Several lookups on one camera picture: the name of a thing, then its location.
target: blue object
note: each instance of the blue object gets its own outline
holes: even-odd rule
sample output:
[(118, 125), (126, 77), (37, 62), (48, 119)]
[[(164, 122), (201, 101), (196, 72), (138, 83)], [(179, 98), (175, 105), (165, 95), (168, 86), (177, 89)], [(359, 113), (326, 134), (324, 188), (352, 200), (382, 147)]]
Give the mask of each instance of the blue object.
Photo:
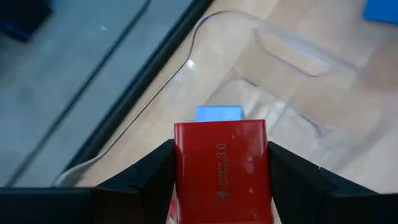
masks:
[(363, 17), (398, 24), (398, 0), (368, 0)]
[(198, 106), (196, 122), (239, 121), (244, 119), (242, 106)]

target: gray floor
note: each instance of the gray floor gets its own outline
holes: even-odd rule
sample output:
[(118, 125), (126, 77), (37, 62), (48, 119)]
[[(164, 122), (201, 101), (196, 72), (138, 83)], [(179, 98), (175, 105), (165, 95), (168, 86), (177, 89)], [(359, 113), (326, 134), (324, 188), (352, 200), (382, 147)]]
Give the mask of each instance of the gray floor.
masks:
[[(14, 186), (52, 183), (191, 1), (152, 1)], [(30, 43), (0, 36), (0, 185), (26, 162), (143, 3), (55, 1), (53, 16)]]

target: table surface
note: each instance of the table surface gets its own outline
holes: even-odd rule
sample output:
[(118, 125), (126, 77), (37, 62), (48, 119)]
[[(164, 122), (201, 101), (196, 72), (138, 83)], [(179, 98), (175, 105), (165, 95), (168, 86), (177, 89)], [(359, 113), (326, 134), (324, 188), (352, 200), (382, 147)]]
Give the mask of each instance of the table surface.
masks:
[[(220, 9), (241, 9), (260, 18), (277, 23), (292, 30), (312, 42), (349, 60), (362, 70), (382, 80), (382, 88), (394, 93), (398, 87), (398, 29), (392, 25), (364, 21), (363, 0), (216, 0), (208, 12)], [(162, 90), (134, 124), (124, 133), (111, 151), (91, 166), (82, 176), (78, 186), (93, 186), (121, 172), (144, 157), (151, 150), (174, 137), (173, 124), (190, 119), (196, 105), (204, 104), (225, 74), (225, 63), (210, 63), (211, 58), (204, 56), (209, 43), (202, 34), (196, 40), (198, 50), (192, 57), (208, 62), (208, 68), (200, 74), (200, 79), (189, 68), (180, 73)], [(174, 56), (158, 74), (139, 102), (115, 132), (119, 133), (142, 108), (145, 102), (159, 89), (185, 59), (191, 35), (181, 44)], [(395, 149), (397, 131), (393, 126), (373, 148), (360, 153), (350, 165), (339, 171), (339, 175), (362, 184), (378, 192), (396, 192), (398, 176)]]

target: transparent plastic container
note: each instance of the transparent plastic container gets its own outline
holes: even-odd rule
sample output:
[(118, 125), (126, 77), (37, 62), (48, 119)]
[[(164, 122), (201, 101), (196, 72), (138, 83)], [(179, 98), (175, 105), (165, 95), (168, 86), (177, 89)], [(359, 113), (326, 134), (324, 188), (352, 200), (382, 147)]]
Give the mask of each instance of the transparent plastic container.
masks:
[(175, 77), (195, 77), (187, 91), (206, 87), (196, 103), (243, 106), (247, 119), (266, 120), (270, 141), (317, 165), (339, 174), (391, 128), (394, 100), (375, 80), (294, 33), (232, 11), (197, 35), (201, 45)]

